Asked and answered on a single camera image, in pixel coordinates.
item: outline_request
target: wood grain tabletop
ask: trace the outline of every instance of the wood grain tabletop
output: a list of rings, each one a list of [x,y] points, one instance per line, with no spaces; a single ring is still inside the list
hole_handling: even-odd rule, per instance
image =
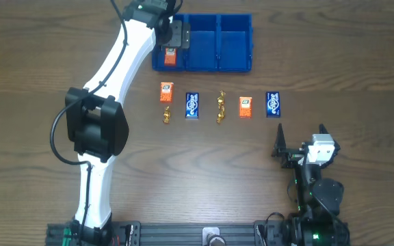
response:
[[[114,220],[253,222],[295,212],[292,172],[270,157],[277,125],[297,148],[324,123],[341,151],[323,176],[345,187],[340,218],[352,245],[394,245],[394,0],[185,0],[181,12],[251,13],[252,71],[161,73],[144,60],[124,105],[130,135],[114,168]],[[49,131],[68,88],[94,75],[119,28],[106,0],[0,0],[0,245],[43,245],[48,223],[74,215],[79,168],[53,156]],[[175,85],[167,126],[163,81]],[[200,92],[196,121],[184,118],[189,91]],[[280,119],[265,117],[266,91],[280,92]],[[256,98],[251,120],[238,117],[240,96]],[[56,144],[76,158],[65,120]]]

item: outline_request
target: blue plastic container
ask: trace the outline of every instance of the blue plastic container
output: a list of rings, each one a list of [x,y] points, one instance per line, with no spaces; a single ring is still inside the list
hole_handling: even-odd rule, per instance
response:
[[[190,47],[177,50],[176,66],[165,66],[165,49],[152,52],[156,71],[249,72],[252,69],[251,14],[177,14],[191,25]]]

